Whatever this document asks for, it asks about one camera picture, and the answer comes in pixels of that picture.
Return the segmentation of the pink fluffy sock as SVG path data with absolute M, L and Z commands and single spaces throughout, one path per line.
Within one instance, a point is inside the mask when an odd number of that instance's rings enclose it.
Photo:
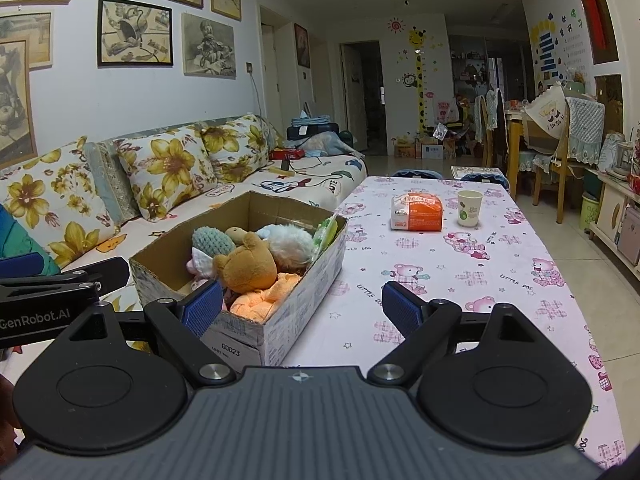
M 191 259 L 186 264 L 186 270 L 199 280 L 211 280 L 217 277 L 214 259 L 195 247 L 191 250 Z

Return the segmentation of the orange soft cloth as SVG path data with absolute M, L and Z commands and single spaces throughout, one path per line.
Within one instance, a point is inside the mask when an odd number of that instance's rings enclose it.
M 296 273 L 279 273 L 277 281 L 268 289 L 247 292 L 236 298 L 230 312 L 239 318 L 265 324 L 301 279 L 302 277 Z

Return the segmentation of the teal fluffy plush toy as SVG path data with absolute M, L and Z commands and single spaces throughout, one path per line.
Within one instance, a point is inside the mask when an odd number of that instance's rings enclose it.
M 192 246 L 210 258 L 228 256 L 236 248 L 229 235 L 210 226 L 201 226 L 193 232 Z

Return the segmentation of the brown teddy bear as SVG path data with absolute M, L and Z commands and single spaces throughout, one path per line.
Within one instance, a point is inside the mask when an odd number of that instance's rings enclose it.
M 224 287 L 236 294 L 271 287 L 277 281 L 278 269 L 269 243 L 241 228 L 230 228 L 226 234 L 236 247 L 229 255 L 213 258 L 214 269 Z

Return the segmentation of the cardboard box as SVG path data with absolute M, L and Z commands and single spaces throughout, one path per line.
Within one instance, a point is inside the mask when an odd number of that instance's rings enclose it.
M 219 207 L 183 221 L 129 259 L 142 304 L 155 299 L 180 300 L 192 292 L 194 276 L 186 268 L 191 236 L 201 226 L 255 232 L 270 224 L 298 226 L 309 233 L 321 223 L 333 224 L 335 234 L 265 321 L 256 322 L 231 312 L 233 292 L 224 295 L 222 310 L 209 323 L 201 341 L 234 370 L 247 366 L 279 366 L 322 303 L 346 252 L 347 219 L 333 211 L 292 198 L 246 192 Z

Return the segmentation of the white fluffy pompom toy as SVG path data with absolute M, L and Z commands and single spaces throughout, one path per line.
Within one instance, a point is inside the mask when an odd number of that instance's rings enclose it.
M 292 224 L 270 224 L 255 232 L 267 242 L 271 255 L 282 272 L 306 269 L 314 256 L 311 234 Z

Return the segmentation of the lime green sponge cloth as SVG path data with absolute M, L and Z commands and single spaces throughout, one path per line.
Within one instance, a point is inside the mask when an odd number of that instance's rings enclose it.
M 337 213 L 334 212 L 331 217 L 324 219 L 314 232 L 314 253 L 312 254 L 312 262 L 315 262 L 322 255 L 322 252 L 328 248 L 334 240 L 338 230 Z

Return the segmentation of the floral sofa cushion middle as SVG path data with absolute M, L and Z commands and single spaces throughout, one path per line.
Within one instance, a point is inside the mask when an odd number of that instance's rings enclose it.
M 173 209 L 217 185 L 197 124 L 114 142 L 120 166 L 145 220 L 165 218 Z

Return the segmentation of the floral sofa cushion far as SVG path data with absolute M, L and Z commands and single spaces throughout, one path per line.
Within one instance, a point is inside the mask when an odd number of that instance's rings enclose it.
M 202 140 L 220 183 L 241 183 L 270 162 L 279 136 L 264 118 L 246 114 L 202 132 Z

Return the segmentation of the green waste bin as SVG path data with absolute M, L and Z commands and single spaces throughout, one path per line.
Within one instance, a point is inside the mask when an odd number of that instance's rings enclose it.
M 582 209 L 580 210 L 579 229 L 589 231 L 592 222 L 596 222 L 599 217 L 600 202 L 591 194 L 582 194 Z

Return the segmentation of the cream TV cabinet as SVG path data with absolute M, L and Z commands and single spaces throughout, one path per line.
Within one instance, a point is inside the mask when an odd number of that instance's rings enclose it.
M 639 281 L 639 195 L 626 181 L 591 170 L 602 184 L 600 211 L 589 225 L 590 238 L 600 240 Z

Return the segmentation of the cream tote bag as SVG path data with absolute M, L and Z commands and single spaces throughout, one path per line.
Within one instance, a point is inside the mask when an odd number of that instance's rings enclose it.
M 568 117 L 562 84 L 556 82 L 524 107 L 524 113 L 548 136 L 560 140 Z

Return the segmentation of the pencil portrait picture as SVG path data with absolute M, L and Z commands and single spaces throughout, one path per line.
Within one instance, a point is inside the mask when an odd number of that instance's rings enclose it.
M 181 15 L 182 66 L 186 76 L 236 77 L 234 29 L 191 13 Z

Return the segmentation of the black framed sketch picture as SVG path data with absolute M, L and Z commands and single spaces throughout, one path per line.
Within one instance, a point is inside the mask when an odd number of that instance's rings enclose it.
M 132 0 L 98 0 L 99 67 L 173 66 L 172 11 Z

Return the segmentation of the giraffe height wall sticker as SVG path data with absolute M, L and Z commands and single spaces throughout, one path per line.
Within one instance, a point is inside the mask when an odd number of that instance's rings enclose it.
M 436 58 L 428 57 L 442 49 L 444 44 L 427 29 L 408 26 L 399 16 L 393 16 L 387 27 L 395 37 L 404 40 L 402 48 L 398 50 L 397 63 L 407 68 L 398 82 L 416 92 L 416 132 L 427 133 L 428 127 L 434 122 L 434 92 L 427 89 L 427 76 L 439 71 Z

